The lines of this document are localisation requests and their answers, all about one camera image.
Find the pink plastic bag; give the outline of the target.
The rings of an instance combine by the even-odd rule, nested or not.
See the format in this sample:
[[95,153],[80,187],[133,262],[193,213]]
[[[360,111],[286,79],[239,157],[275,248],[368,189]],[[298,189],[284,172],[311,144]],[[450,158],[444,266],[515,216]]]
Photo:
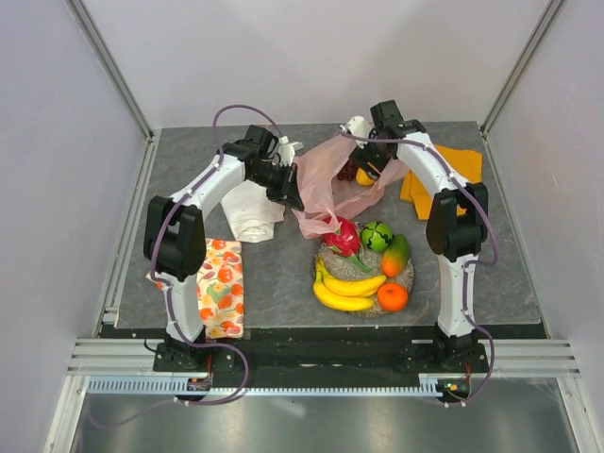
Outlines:
[[294,215],[305,238],[336,231],[340,217],[351,220],[377,204],[387,186],[402,179],[410,170],[405,163],[393,159],[371,187],[362,187],[355,180],[339,180],[337,174],[348,162],[355,145],[350,139],[336,136],[294,160],[304,205],[304,209],[296,210]]

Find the fake red fruit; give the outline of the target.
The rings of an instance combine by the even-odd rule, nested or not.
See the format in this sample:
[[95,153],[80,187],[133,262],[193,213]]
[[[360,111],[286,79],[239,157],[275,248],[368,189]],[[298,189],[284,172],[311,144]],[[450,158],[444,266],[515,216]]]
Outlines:
[[341,216],[337,216],[336,220],[339,223],[338,228],[322,235],[325,246],[336,256],[356,265],[364,273],[371,272],[372,268],[360,258],[362,243],[355,224]]

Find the fake green fruit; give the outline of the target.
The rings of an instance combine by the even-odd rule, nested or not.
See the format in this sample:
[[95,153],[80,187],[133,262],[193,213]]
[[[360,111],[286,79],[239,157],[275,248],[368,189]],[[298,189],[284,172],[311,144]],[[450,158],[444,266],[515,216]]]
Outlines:
[[377,253],[383,253],[391,244],[393,238],[392,229],[381,221],[367,223],[361,230],[363,246]]

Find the speckled glass plate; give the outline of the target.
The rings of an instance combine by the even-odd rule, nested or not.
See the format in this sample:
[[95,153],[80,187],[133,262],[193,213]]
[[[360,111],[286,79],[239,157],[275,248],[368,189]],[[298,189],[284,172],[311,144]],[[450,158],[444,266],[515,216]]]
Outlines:
[[[357,231],[361,238],[361,230],[364,227],[364,225],[367,223],[365,223],[365,224],[354,223],[354,224],[357,227]],[[367,266],[372,268],[371,272],[364,273],[353,263],[349,262],[346,259],[342,259],[342,258],[336,256],[331,250],[329,250],[325,246],[325,244],[323,243],[323,240],[322,240],[319,248],[317,249],[317,253],[315,254],[315,257],[314,257],[314,280],[315,280],[315,261],[318,258],[321,258],[324,261],[327,270],[334,277],[336,277],[340,280],[361,280],[361,279],[370,278],[370,277],[385,276],[382,274],[382,271],[381,271],[382,254],[383,253],[374,252],[362,245],[362,251],[360,253],[360,258]],[[394,278],[387,277],[386,282],[395,282],[395,283],[398,283],[399,285],[405,287],[409,293],[409,302],[410,302],[411,289],[412,289],[412,286],[414,283],[414,269],[413,269],[411,254],[407,261],[407,267],[405,268],[405,270],[401,274],[399,274],[397,277],[394,277]],[[350,314],[365,317],[365,318],[378,317],[378,316],[389,314],[389,313],[397,313],[397,312],[387,312],[387,311],[383,310],[379,306],[377,294],[375,294],[373,296],[373,299],[374,299],[374,306],[370,310],[359,311],[359,312],[346,312],[346,311],[342,311],[342,312],[350,313]]]

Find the fake mango fruit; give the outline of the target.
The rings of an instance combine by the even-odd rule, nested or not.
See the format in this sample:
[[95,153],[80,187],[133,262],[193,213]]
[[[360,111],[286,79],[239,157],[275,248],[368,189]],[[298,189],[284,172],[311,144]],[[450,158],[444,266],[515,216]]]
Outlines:
[[403,234],[396,234],[382,254],[381,271],[388,278],[397,277],[407,267],[411,246]]

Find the yellow fake banana bunch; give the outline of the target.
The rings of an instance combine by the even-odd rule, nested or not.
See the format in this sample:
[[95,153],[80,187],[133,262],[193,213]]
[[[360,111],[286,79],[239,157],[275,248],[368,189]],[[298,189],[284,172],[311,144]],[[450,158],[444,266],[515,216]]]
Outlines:
[[315,261],[312,290],[316,298],[332,310],[359,312],[370,310],[374,306],[373,296],[386,279],[386,276],[377,276],[361,280],[340,280],[318,258]]

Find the fake orange fruit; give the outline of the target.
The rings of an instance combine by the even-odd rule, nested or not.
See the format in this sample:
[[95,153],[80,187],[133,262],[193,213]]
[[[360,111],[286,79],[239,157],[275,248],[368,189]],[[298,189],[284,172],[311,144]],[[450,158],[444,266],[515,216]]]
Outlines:
[[409,293],[398,283],[386,282],[377,290],[377,302],[387,312],[402,311],[409,302]]

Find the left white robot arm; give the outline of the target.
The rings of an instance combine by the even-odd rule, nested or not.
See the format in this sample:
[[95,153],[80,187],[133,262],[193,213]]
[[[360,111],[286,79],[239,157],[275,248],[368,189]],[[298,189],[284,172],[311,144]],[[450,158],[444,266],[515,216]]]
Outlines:
[[269,201],[302,211],[294,161],[302,148],[301,142],[250,126],[243,138],[220,143],[208,167],[183,189],[150,200],[143,254],[150,261],[149,277],[164,291],[166,334],[180,342],[174,358],[185,370],[199,370],[208,356],[197,298],[197,273],[207,254],[205,220],[246,180],[262,187]]

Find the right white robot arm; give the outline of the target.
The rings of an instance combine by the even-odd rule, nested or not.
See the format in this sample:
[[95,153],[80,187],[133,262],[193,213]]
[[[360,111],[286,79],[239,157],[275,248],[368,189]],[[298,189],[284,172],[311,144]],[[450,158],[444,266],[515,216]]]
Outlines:
[[440,153],[426,128],[406,120],[394,100],[370,108],[372,120],[352,117],[342,134],[356,142],[350,159],[370,178],[386,177],[401,162],[431,198],[426,237],[440,266],[441,304],[437,325],[447,338],[473,332],[473,282],[482,244],[492,232],[488,190],[471,183]]

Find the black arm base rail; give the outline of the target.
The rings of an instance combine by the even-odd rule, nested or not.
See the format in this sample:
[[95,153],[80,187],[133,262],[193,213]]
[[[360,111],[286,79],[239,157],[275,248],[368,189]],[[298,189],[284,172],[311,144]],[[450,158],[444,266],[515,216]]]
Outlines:
[[477,374],[489,369],[488,348],[473,332],[447,339],[437,327],[252,328],[241,339],[202,339],[201,347],[163,339],[155,347],[156,372],[227,372],[261,366],[392,366],[395,371]]

